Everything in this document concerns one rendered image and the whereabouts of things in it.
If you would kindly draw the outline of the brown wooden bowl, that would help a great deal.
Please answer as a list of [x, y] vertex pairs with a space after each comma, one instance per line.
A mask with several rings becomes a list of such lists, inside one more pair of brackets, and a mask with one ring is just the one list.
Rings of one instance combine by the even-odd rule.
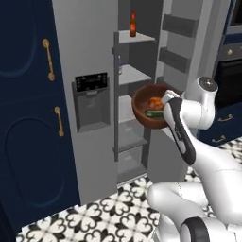
[[146, 128], [163, 129], [167, 123], [163, 118], [152, 119], [145, 116], [145, 111], [149, 109], [148, 101], [152, 97], [163, 97], [168, 89], [163, 84], [148, 84], [139, 88], [133, 95], [131, 106], [136, 119]]

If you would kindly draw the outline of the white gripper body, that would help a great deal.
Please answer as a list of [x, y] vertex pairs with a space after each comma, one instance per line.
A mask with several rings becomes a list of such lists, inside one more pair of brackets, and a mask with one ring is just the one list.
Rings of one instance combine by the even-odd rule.
[[180, 96], [172, 90], [166, 90], [162, 97], [162, 102], [165, 105], [172, 98], [180, 98]]

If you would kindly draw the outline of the grey fridge door with shelves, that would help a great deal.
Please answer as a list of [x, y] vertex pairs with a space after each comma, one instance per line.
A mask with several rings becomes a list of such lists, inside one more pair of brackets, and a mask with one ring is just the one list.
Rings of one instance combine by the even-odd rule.
[[[187, 37], [163, 30], [160, 48], [166, 48], [190, 62], [186, 73], [159, 62], [157, 81], [183, 92], [193, 80], [213, 73], [219, 41], [230, 0], [165, 0], [164, 12], [177, 21], [188, 19], [195, 23], [196, 35]], [[147, 176], [152, 182], [178, 182], [185, 178], [187, 165], [173, 140], [168, 128], [151, 132], [147, 162]]]

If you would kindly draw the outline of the red brown bottle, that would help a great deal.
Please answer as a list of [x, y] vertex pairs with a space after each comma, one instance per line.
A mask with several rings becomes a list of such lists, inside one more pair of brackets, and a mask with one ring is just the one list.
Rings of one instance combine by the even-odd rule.
[[130, 16], [130, 37], [136, 37], [136, 15], [134, 10]]

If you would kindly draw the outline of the navy drawer cabinet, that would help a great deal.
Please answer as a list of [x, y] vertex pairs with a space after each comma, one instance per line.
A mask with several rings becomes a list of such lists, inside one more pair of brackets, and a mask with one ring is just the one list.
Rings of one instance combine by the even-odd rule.
[[[228, 114], [233, 119], [228, 122], [218, 122], [218, 118], [226, 118]], [[212, 139], [219, 139], [221, 135], [225, 135], [226, 139], [220, 143], [212, 143]], [[242, 136], [242, 102], [233, 104], [232, 106], [219, 109], [216, 112], [216, 118], [213, 125], [207, 130], [200, 130], [198, 138], [201, 142], [213, 147], [218, 147], [229, 141]]]

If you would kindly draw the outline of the grey fridge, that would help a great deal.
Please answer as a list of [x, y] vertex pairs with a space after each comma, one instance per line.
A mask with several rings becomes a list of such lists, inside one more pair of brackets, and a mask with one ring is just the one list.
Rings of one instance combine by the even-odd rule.
[[[147, 172], [150, 129], [135, 118], [131, 98], [156, 78], [158, 46], [164, 0], [118, 0], [118, 30], [113, 36], [114, 160], [117, 182]], [[130, 16], [136, 15], [136, 37], [130, 37]], [[122, 60], [119, 75], [118, 55]]]

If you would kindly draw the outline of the orange chicken drumstick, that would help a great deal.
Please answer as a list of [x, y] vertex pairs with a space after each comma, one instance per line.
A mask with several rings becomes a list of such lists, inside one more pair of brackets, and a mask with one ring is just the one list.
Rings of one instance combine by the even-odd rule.
[[164, 103], [162, 102], [162, 99], [160, 97], [152, 97], [148, 101], [148, 106], [152, 110], [162, 110], [164, 108]]

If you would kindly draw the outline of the navy cupboard door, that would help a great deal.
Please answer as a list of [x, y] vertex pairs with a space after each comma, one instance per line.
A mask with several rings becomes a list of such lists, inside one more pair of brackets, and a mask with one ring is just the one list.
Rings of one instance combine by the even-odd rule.
[[[57, 106], [63, 137], [54, 112]], [[62, 95], [0, 106], [0, 202], [16, 233], [80, 203]]]
[[[43, 39], [50, 42], [54, 81]], [[0, 103], [62, 91], [52, 0], [0, 0]]]

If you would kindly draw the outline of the grey fridge door with dispenser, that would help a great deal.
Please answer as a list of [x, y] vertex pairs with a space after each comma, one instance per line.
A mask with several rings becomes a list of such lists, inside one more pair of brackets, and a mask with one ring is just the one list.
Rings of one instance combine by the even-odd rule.
[[[117, 0], [53, 0], [80, 203], [116, 192], [113, 147], [113, 33]], [[75, 78], [108, 75], [108, 88], [77, 94]]]

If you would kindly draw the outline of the green cucumber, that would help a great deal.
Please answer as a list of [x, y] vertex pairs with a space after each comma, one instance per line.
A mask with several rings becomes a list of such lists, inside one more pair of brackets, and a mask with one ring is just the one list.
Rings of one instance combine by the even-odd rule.
[[145, 116], [152, 119], [163, 119], [164, 111], [163, 110], [146, 110]]

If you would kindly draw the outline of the black oven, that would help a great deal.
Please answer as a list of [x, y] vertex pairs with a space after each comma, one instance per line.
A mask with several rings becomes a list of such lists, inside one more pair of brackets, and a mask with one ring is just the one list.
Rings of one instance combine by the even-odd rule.
[[216, 105], [224, 108], [242, 101], [242, 0], [232, 0], [215, 69]]

